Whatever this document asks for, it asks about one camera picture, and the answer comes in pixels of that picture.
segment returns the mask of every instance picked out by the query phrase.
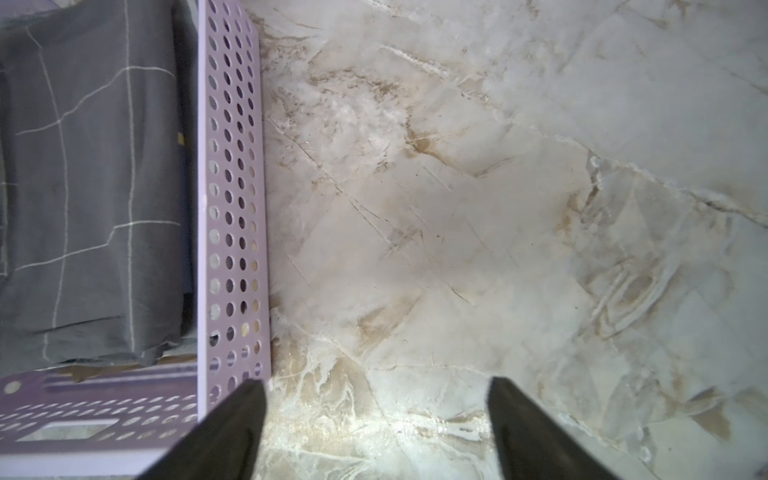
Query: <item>marble floor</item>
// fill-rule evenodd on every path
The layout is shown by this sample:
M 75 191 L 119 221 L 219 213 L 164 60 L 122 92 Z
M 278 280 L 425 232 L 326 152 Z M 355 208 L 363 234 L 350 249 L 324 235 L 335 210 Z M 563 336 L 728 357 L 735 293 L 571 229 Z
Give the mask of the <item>marble floor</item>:
M 256 478 L 499 478 L 496 375 L 627 480 L 763 474 L 764 3 L 244 4 L 273 332 Z

